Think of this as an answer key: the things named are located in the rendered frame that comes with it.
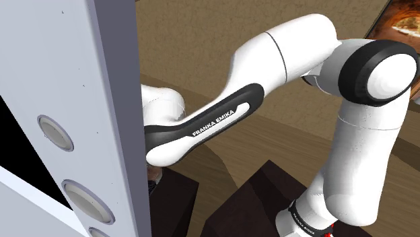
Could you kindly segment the dark brown block furniture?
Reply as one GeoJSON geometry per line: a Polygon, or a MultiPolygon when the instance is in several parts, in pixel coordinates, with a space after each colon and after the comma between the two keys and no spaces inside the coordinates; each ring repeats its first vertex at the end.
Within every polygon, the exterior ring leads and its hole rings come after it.
{"type": "Polygon", "coordinates": [[[149,196],[152,237],[186,237],[199,183],[169,168],[149,196]]]}

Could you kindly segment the white appliance with round knobs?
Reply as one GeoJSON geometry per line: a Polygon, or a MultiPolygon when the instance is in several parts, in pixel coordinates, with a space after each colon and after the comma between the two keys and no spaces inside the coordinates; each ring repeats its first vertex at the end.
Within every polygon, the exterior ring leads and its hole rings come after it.
{"type": "Polygon", "coordinates": [[[0,237],[151,237],[135,0],[0,0],[0,97],[67,200],[0,166],[0,237]]]}

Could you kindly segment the framed wall picture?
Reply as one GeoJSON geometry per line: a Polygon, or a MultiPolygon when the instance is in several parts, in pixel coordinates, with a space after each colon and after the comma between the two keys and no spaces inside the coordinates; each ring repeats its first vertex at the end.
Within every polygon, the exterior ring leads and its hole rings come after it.
{"type": "Polygon", "coordinates": [[[420,63],[420,0],[388,0],[365,38],[406,44],[420,63]]]}

